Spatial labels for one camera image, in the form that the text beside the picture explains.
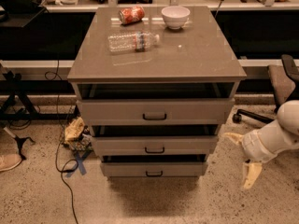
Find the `drawer cabinet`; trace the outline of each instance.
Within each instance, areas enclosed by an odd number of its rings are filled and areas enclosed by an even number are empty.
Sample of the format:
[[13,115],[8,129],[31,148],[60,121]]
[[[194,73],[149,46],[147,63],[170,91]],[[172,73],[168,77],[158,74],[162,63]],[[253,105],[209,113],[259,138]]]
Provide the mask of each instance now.
[[[121,26],[118,7],[101,7],[68,75],[105,176],[199,176],[246,74],[208,7],[165,27],[163,7]],[[151,31],[145,52],[109,53],[109,34]]]

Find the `drawer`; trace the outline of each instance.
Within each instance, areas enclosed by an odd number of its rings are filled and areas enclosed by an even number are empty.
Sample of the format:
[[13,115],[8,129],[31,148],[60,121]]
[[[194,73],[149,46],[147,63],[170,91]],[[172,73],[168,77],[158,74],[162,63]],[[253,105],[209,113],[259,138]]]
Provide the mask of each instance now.
[[128,158],[128,161],[111,159],[101,163],[104,176],[200,176],[204,175],[207,162],[194,159],[181,159],[181,161],[136,161]]
[[102,125],[92,126],[93,137],[125,138],[125,137],[182,137],[216,135],[220,125],[189,124],[189,125]]
[[74,84],[79,99],[204,99],[228,98],[235,88],[234,82],[191,83],[84,83]]
[[97,156],[113,155],[179,155],[203,154],[204,160],[214,152],[218,136],[202,137],[93,137],[92,144]]
[[223,124],[234,99],[78,101],[84,122],[93,125]]

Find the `debris on floor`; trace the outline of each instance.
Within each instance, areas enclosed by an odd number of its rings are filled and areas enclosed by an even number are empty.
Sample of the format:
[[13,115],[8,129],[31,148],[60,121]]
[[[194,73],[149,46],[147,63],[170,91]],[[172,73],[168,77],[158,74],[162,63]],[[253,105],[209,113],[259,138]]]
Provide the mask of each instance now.
[[64,146],[71,150],[93,150],[92,136],[81,117],[74,119],[64,130]]

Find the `open drawer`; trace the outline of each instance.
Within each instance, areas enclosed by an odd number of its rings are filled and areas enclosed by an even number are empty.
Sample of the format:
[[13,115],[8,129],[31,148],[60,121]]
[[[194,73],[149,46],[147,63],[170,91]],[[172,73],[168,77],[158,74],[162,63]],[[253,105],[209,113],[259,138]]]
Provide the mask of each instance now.
[[79,83],[74,90],[82,100],[205,99],[232,97],[234,82],[191,83]]
[[93,125],[223,124],[234,99],[84,100],[77,106],[84,122]]
[[108,157],[101,169],[104,176],[200,176],[207,168],[200,159],[196,155]]
[[205,154],[214,152],[218,136],[183,137],[114,137],[92,140],[94,153],[103,156],[114,155],[181,155]]

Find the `red can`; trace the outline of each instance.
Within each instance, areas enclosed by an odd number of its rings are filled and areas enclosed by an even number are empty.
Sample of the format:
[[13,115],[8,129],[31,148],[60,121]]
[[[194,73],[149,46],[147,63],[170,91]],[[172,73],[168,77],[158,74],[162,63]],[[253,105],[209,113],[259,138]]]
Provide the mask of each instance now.
[[124,8],[120,10],[120,21],[122,25],[140,21],[143,19],[143,17],[144,9],[140,6]]

